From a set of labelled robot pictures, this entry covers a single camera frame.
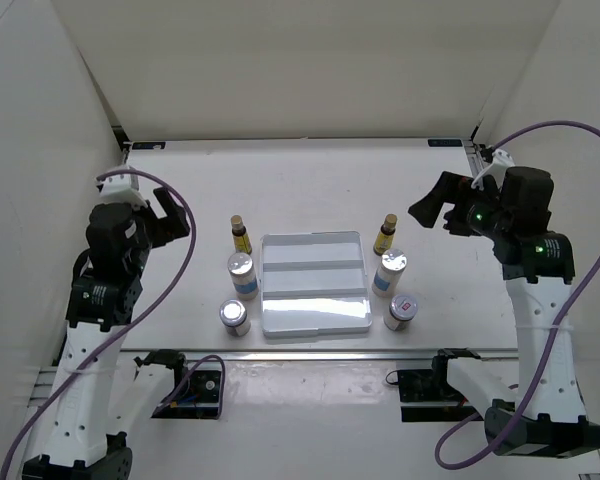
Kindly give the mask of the yellow sauce bottle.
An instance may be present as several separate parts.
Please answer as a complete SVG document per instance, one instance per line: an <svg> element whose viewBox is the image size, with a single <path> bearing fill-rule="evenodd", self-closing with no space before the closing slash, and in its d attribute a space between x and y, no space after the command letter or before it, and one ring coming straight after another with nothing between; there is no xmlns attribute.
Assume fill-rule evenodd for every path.
<svg viewBox="0 0 600 480"><path fill-rule="evenodd" d="M395 214L386 215L374 241L373 251L376 255L381 256L391 248L396 231L397 221L398 218Z"/></svg>
<svg viewBox="0 0 600 480"><path fill-rule="evenodd" d="M233 215L230 222L235 251L250 255L252 253L252 245L242 217L240 215Z"/></svg>

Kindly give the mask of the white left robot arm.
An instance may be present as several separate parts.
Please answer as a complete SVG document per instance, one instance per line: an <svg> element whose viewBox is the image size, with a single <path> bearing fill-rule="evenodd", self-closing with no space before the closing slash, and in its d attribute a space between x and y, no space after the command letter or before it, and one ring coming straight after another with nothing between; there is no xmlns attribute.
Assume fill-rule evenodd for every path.
<svg viewBox="0 0 600 480"><path fill-rule="evenodd" d="M181 238L195 237L186 201L159 187L157 216L142 198L96 205L86 228L88 247L76 260L66 320L67 336L49 398L57 407L43 451L26 461L24 479L126 479L133 460L129 435L137 420L151 417L164 397L186 395L190 377L184 356L158 350L140 360L131 410L114 415L109 401L121 345L133 325L149 254Z"/></svg>

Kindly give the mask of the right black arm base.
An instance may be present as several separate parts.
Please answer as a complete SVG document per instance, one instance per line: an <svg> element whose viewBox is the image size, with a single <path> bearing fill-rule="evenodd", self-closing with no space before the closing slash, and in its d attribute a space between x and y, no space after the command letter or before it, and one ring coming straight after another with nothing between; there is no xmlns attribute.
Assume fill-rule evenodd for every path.
<svg viewBox="0 0 600 480"><path fill-rule="evenodd" d="M446 379L450 360L481 357L469 349L439 349L428 367L390 371L385 384L398 388L403 423L459 422L476 413Z"/></svg>

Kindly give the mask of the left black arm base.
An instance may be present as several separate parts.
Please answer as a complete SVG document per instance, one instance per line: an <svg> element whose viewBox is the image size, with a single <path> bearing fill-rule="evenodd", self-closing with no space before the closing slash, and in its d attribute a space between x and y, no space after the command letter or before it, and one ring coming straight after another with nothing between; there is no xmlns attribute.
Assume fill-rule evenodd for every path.
<svg viewBox="0 0 600 480"><path fill-rule="evenodd" d="M219 420L224 407L227 368L217 354L188 366L184 353L170 349L150 351L133 359L137 367L159 365L173 373L174 389L158 404L154 419Z"/></svg>

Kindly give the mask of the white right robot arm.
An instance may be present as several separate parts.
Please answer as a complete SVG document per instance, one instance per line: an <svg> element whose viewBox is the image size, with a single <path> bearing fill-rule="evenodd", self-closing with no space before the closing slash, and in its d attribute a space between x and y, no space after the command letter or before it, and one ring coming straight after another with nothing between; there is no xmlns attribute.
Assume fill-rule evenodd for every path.
<svg viewBox="0 0 600 480"><path fill-rule="evenodd" d="M409 214L423 227L439 218L452 235L492 241L513 306L518 387L508 388L468 350L441 350L429 387L440 399L461 393L482 418L486 453L572 458L600 449L600 425L590 421L573 360L568 301L575 277L569 239L549 230L551 175L510 167L501 181L443 172Z"/></svg>

